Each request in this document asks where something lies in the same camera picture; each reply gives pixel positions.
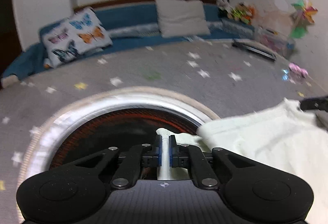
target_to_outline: white pillow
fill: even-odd
[[[200,0],[155,0],[163,37],[209,35]]]
[[[53,68],[99,47],[112,45],[91,8],[85,8],[42,37]]]

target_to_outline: blue butterfly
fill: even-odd
[[[82,30],[82,26],[85,25],[85,26],[91,26],[92,25],[92,21],[91,21],[91,18],[90,18],[90,15],[89,13],[86,13],[83,18],[82,18],[82,21],[71,21],[69,22],[71,25],[73,25],[76,29],[78,30]]]
[[[68,48],[66,51],[62,50],[62,49],[54,49],[54,50],[52,50],[52,53],[54,53],[61,62],[69,61],[70,55],[73,55],[74,57],[79,56],[79,53],[78,53],[77,49],[75,48],[74,40],[69,42]]]

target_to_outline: brown door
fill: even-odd
[[[0,75],[21,52],[11,0],[0,0]]]

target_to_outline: pink item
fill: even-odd
[[[294,72],[295,74],[298,74],[299,76],[302,76],[303,78],[305,78],[306,76],[309,75],[309,73],[307,72],[306,69],[302,69],[301,67],[299,67],[298,65],[296,65],[292,62],[289,64],[289,69],[292,72]]]

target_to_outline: butterfly pillow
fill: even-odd
[[[76,35],[70,34],[69,29],[63,24],[45,34],[42,41],[53,68],[76,59],[80,55],[76,49]]]
[[[100,20],[90,7],[76,13],[66,20],[65,24],[68,26],[69,32],[76,35],[75,45],[80,54],[113,44],[108,32],[102,27]]]

